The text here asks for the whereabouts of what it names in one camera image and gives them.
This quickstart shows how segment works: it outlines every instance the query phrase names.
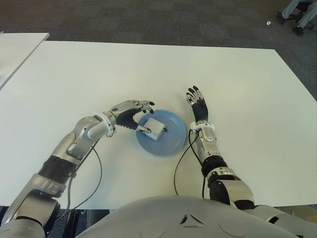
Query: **blue plate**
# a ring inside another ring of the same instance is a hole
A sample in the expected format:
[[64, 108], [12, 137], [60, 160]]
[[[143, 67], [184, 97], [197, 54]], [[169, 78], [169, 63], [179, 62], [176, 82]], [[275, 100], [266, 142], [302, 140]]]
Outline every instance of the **blue plate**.
[[137, 131], [137, 140], [146, 151], [158, 156], [170, 156], [183, 148], [187, 133], [185, 124], [179, 116], [166, 110], [156, 110], [153, 114], [148, 113], [142, 117], [139, 124], [144, 125], [149, 118], [154, 118], [165, 124], [168, 132], [163, 131], [158, 140], [155, 141]]

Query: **black joint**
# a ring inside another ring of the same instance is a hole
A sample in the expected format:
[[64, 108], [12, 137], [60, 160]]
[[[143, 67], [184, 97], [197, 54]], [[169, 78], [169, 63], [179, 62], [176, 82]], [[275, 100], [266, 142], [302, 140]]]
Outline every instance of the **black joint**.
[[214, 181], [210, 185], [210, 199], [230, 205], [230, 198], [225, 185], [220, 181]]
[[254, 209], [255, 208], [254, 203], [250, 200], [238, 200], [238, 201], [235, 201], [234, 204], [240, 210], [247, 210], [247, 209]]
[[67, 160], [63, 160], [60, 157], [51, 155], [49, 159], [44, 162], [42, 168], [38, 172], [38, 175], [61, 184], [66, 184], [68, 178], [73, 176], [75, 173], [75, 169], [75, 164]]
[[202, 173], [205, 177], [207, 177], [210, 171], [219, 167], [228, 167], [228, 166], [221, 156], [211, 155], [207, 157], [202, 163]]

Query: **small object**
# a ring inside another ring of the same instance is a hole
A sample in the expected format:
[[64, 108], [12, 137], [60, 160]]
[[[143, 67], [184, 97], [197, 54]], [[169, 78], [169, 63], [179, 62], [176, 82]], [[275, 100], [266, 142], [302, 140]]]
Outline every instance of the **small object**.
[[151, 133], [147, 133], [145, 135], [147, 135], [149, 138], [152, 138], [153, 140], [158, 140], [163, 130], [165, 132], [167, 131], [165, 125], [162, 122], [155, 120], [154, 118], [149, 118], [148, 121], [144, 124], [144, 127], [151, 130]]
[[296, 35], [302, 36], [304, 34], [304, 29], [302, 27], [295, 27], [293, 28], [293, 31], [295, 32]]

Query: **person's leg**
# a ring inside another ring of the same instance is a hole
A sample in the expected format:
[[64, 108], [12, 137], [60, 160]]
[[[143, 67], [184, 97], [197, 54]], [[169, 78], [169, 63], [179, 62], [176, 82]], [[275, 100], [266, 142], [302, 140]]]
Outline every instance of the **person's leg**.
[[300, 2], [311, 2], [311, 0], [292, 0], [289, 5], [283, 10], [283, 18], [287, 19]]
[[307, 11], [303, 15], [302, 19], [298, 22], [298, 26], [304, 28], [307, 23], [317, 15], [317, 1], [313, 1], [308, 6]]

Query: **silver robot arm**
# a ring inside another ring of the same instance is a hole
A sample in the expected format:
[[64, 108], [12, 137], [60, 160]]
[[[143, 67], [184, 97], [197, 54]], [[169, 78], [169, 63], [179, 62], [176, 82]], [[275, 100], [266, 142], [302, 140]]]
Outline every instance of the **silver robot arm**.
[[286, 214], [266, 205], [254, 205], [250, 188], [223, 160], [214, 134], [214, 125], [208, 122], [208, 109], [201, 91], [194, 86], [188, 89], [187, 101], [191, 104], [195, 122], [190, 124], [198, 133], [196, 145], [202, 163], [203, 176], [208, 181], [210, 199], [233, 206], [280, 227], [297, 237], [316, 238], [317, 225]]
[[196, 120], [190, 124], [190, 129], [198, 134], [198, 157], [210, 188], [210, 198], [241, 210], [253, 208], [250, 188], [228, 167], [217, 148], [214, 125], [208, 122], [208, 109], [203, 94], [196, 86], [188, 90], [187, 101], [192, 106]]
[[84, 156], [101, 137], [111, 137], [115, 125], [151, 132], [138, 125], [133, 116], [141, 111], [153, 113], [153, 105], [150, 101], [125, 101], [108, 112], [79, 120], [10, 205], [2, 219], [0, 237], [44, 237], [52, 229], [59, 211], [54, 198], [63, 194]]

